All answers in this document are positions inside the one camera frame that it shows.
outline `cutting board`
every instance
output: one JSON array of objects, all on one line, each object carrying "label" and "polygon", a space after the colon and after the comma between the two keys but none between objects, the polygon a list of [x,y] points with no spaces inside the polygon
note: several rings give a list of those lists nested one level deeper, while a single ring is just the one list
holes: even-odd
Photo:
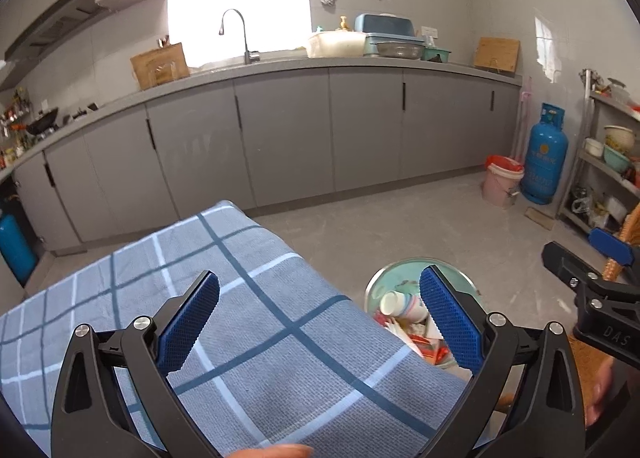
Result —
[{"label": "cutting board", "polygon": [[520,42],[517,39],[481,37],[476,48],[474,66],[514,73],[519,51]]},{"label": "cutting board", "polygon": [[135,55],[131,65],[141,90],[189,76],[182,43]]}]

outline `range hood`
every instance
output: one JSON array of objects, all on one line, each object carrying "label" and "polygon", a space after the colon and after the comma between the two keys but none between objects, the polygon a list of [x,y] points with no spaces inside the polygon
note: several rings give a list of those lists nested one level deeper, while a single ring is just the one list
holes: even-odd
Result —
[{"label": "range hood", "polygon": [[95,0],[57,0],[4,52],[0,91],[13,88],[41,59],[106,13]]}]

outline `gray countertop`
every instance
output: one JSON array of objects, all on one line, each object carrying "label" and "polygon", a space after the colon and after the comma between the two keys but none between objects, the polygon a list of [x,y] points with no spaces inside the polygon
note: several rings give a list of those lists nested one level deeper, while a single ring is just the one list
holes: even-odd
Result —
[{"label": "gray countertop", "polygon": [[258,75],[270,72],[279,72],[286,70],[300,70],[309,68],[331,68],[331,67],[395,67],[395,68],[414,68],[420,70],[433,70],[438,72],[448,72],[460,75],[466,75],[471,77],[480,77],[483,79],[494,80],[511,84],[514,86],[522,86],[522,77],[516,76],[506,77],[497,75],[484,70],[471,68],[468,66],[462,66],[457,64],[440,64],[430,63],[422,61],[411,61],[403,59],[391,59],[383,57],[338,57],[338,58],[316,58],[309,59],[305,57],[285,59],[285,60],[266,60],[261,61],[249,66],[240,65],[232,67],[223,67],[221,69],[215,69],[206,72],[199,72],[191,75],[185,79],[173,81],[171,83],[156,86],[143,92],[137,92],[131,95],[124,96],[116,101],[109,102],[101,107],[96,112],[89,113],[78,120],[73,121],[60,128],[57,132],[47,137],[45,140],[36,144],[33,148],[22,155],[11,166],[0,171],[0,182],[11,176],[13,170],[26,162],[28,159],[34,157],[43,150],[50,148],[56,142],[63,140],[70,134],[87,127],[94,122],[109,117],[120,111],[131,108],[138,104],[163,97],[175,92],[187,90],[189,88],[195,88],[197,86],[203,86],[206,84],[225,81],[229,79],[236,79],[238,77],[246,77],[249,75]]}]

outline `pink bucket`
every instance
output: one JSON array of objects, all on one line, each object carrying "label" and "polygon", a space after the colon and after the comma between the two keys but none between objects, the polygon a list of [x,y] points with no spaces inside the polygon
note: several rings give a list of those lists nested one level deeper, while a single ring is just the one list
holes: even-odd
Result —
[{"label": "pink bucket", "polygon": [[506,156],[492,155],[486,161],[486,174],[482,184],[482,198],[507,209],[520,194],[518,184],[524,176],[524,167]]}]

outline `striped cloth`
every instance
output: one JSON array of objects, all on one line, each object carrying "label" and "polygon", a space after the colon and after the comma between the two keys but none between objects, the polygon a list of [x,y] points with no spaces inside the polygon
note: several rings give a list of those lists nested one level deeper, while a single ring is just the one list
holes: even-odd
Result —
[{"label": "striped cloth", "polygon": [[[281,239],[220,202],[0,317],[2,394],[45,452],[73,328],[128,326],[183,294],[203,269],[218,275],[220,302],[168,378],[224,455],[300,442],[319,458],[413,458],[465,387],[378,326]],[[162,446],[129,374],[116,372],[141,437]]]}]

